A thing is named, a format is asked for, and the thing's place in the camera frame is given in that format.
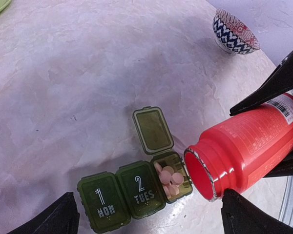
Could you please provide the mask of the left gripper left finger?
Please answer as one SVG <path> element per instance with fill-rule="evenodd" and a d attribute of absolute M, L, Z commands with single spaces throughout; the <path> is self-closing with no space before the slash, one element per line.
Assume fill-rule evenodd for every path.
<path fill-rule="evenodd" d="M 80 213 L 73 192 L 66 192 L 36 217 L 11 234 L 76 234 Z"/>

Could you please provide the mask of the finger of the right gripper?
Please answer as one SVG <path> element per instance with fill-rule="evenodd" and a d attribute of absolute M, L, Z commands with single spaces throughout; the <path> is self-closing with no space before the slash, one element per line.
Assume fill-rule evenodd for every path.
<path fill-rule="evenodd" d="M 293 50 L 256 91 L 230 108 L 230 116 L 253 110 L 291 89 L 293 89 Z"/>
<path fill-rule="evenodd" d="M 293 150 L 265 177 L 293 176 Z"/>

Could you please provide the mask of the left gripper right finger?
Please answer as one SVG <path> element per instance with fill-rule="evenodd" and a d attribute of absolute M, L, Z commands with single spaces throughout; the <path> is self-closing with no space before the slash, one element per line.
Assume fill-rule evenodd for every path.
<path fill-rule="evenodd" d="M 222 202 L 225 234 L 293 234 L 293 227 L 266 214 L 235 190 L 226 189 Z"/>

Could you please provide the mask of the green weekly pill organizer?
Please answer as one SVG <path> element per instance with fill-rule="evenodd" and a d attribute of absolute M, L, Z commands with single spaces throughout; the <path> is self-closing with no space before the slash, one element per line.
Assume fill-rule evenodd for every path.
<path fill-rule="evenodd" d="M 145 107 L 133 112 L 133 121 L 145 154 L 151 161 L 119 167 L 116 173 L 102 172 L 81 178 L 77 190 L 91 229 L 104 234 L 142 219 L 193 191 L 185 164 L 173 150 L 174 140 L 162 110 Z M 181 195 L 168 200 L 153 163 L 171 166 L 184 176 Z"/>

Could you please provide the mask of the red pill bottle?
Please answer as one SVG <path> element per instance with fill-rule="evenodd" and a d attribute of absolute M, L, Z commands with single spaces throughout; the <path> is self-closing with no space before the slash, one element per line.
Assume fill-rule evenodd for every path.
<path fill-rule="evenodd" d="M 190 179 L 208 201 L 244 192 L 293 150 L 293 96 L 279 95 L 205 130 L 184 152 Z"/>

